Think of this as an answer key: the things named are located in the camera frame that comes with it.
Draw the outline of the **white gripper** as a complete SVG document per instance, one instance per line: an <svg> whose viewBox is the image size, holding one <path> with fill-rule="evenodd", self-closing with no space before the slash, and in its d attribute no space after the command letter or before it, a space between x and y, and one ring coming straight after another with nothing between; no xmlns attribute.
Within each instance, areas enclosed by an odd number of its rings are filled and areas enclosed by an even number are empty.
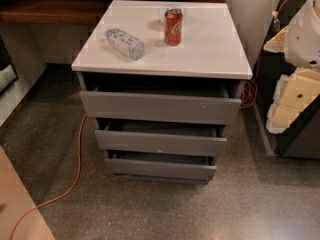
<svg viewBox="0 0 320 240"><path fill-rule="evenodd" d="M285 60L298 67L280 76L267 113L266 129L281 134L320 94L320 0L307 0L263 49L284 52Z"/></svg>

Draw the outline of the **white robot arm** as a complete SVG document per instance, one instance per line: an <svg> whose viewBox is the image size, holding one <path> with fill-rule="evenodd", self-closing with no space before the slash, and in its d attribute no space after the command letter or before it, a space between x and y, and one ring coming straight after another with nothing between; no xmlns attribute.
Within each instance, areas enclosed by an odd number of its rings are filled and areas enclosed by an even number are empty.
<svg viewBox="0 0 320 240"><path fill-rule="evenodd" d="M263 49L296 67L280 76L267 113L266 129L281 134L320 94L320 0L307 0Z"/></svg>

